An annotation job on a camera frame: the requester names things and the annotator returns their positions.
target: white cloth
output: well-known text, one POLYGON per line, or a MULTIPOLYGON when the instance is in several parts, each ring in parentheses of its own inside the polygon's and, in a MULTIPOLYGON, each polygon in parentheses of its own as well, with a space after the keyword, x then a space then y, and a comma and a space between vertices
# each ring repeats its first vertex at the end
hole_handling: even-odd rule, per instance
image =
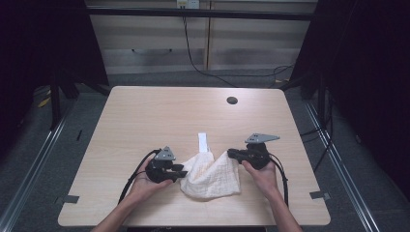
POLYGON ((181 191, 194 198, 216 198, 241 192, 238 162, 224 152, 217 160, 210 152, 199 153, 182 163, 188 171, 181 191))

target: black cable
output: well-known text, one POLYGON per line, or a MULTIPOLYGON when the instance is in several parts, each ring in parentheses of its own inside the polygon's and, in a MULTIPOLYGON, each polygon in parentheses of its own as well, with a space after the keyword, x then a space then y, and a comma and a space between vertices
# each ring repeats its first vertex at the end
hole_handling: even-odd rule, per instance
POLYGON ((141 172, 138 172, 138 173, 137 173, 137 171, 138 171, 139 168, 141 167, 142 163, 144 163, 144 161, 145 161, 146 159, 148 159, 148 157, 150 157, 150 156, 153 155, 153 154, 158 154, 160 151, 161 151, 161 149, 159 149, 159 150, 154 150, 154 151, 148 153, 148 154, 144 157, 144 159, 142 159, 141 163, 136 167, 135 171, 132 173, 132 175, 131 175, 130 178, 128 179, 126 185, 124 186, 123 192, 121 192, 120 199, 118 200, 118 204, 120 204, 120 202, 121 202, 121 201, 124 199, 124 197, 126 196, 127 191, 128 191, 128 189, 130 188, 130 185, 132 184, 132 181, 135 179, 135 177, 136 177, 137 175, 139 175, 140 173, 145 172, 145 171, 141 171, 141 172))
POLYGON ((325 148, 325 151, 323 151, 322 155, 320 156, 319 162, 316 163, 316 165, 313 168, 313 172, 316 172, 317 168, 319 167, 320 163, 322 163, 323 159, 325 158, 325 155, 328 153, 331 145, 333 144, 333 100, 330 96, 330 93, 328 93, 328 113, 329 113, 329 118, 330 118, 330 124, 331 124, 331 134, 329 136, 329 139, 327 140, 327 146, 325 148))
POLYGON ((278 168, 279 172, 280 172, 280 176, 282 178, 283 181, 283 200, 284 203, 287 205, 287 207, 289 207, 289 192, 288 192, 288 188, 287 188, 287 178, 284 174, 284 170, 283 170, 283 166, 280 164, 278 164, 276 161, 274 161, 272 158, 269 158, 269 160, 271 160, 275 166, 278 168))
POLYGON ((273 76, 273 77, 275 78, 274 83, 271 84, 271 85, 268 87, 268 88, 272 88, 272 86, 275 85, 276 75, 277 75, 277 74, 282 73, 282 72, 286 71, 286 70, 289 69, 289 68, 293 68, 293 65, 289 65, 289 66, 279 66, 279 67, 274 68, 274 73, 272 73, 272 74, 261 74, 261 75, 254 75, 254 74, 218 74, 218 75, 216 75, 216 74, 210 74, 210 73, 206 73, 206 72, 200 71, 200 70, 195 66, 195 64, 193 63, 193 61, 192 61, 192 56, 191 56, 191 54, 190 54, 190 41, 189 41, 189 39, 188 39, 187 18, 186 18, 186 17, 183 17, 183 21, 184 21, 185 39, 186 39, 186 41, 187 41, 188 55, 189 55, 189 57, 190 57, 190 64, 193 66, 193 68, 194 68, 197 72, 199 72, 199 73, 201 73, 201 74, 203 74, 203 75, 207 75, 207 76, 211 76, 211 77, 217 78, 218 80, 221 80, 221 81, 223 81, 224 83, 226 83, 226 84, 228 84, 228 85, 230 85, 230 86, 232 86, 232 87, 234 87, 234 88, 239 88, 239 87, 236 86, 236 85, 234 85, 234 84, 232 84, 232 83, 230 83, 230 82, 228 82, 228 81, 226 81, 226 80, 224 80, 224 79, 221 78, 221 77, 222 77, 222 76, 224 76, 224 77, 228 77, 228 76, 240 76, 240 77, 253 77, 253 76, 254 76, 254 77, 268 77, 268 76, 273 76))

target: metal frame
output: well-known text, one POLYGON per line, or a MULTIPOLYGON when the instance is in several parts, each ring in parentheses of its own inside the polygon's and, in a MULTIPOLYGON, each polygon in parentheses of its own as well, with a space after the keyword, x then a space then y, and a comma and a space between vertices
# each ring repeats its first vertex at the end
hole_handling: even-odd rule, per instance
MULTIPOLYGON (((317 118, 317 112, 313 104, 311 102, 307 102, 306 108, 311 121, 313 122, 314 126, 317 129, 317 132, 319 133, 319 137, 322 140, 323 145, 325 146, 325 148, 327 148, 331 137, 329 136, 328 132, 326 130, 323 130, 323 128, 321 127, 321 123, 317 118)), ((356 187, 334 143, 331 143, 329 145, 328 153, 329 158, 331 159, 332 164, 335 167, 337 175, 343 183, 344 189, 346 190, 350 198, 350 201, 352 202, 353 207, 355 208, 356 213, 359 216, 359 219, 365 227, 365 230, 368 232, 379 232, 379 227, 377 226, 377 223, 373 217, 373 214, 371 213, 370 208, 368 207, 367 203, 365 202, 358 188, 356 187)))

